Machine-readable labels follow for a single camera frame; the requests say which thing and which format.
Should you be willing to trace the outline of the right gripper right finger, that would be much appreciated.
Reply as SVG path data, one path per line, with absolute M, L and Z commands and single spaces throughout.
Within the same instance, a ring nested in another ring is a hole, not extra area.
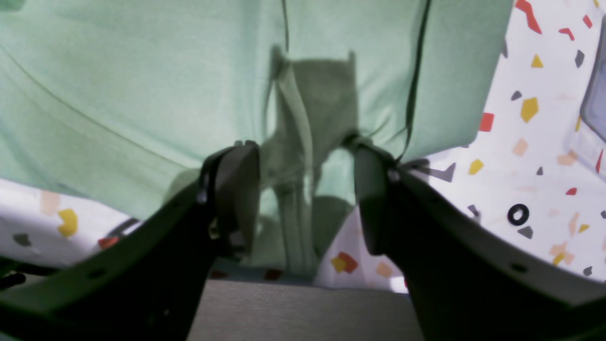
M 386 151 L 355 147 L 368 252 L 403 273 L 427 341 L 603 341 L 605 285 L 502 241 Z

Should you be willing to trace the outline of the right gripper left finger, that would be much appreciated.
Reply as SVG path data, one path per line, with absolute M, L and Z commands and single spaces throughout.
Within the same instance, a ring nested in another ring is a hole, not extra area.
M 2 293 L 1 331 L 20 341 L 186 340 L 215 259 L 250 248 L 259 200 L 259 145 L 236 142 L 121 241 Z

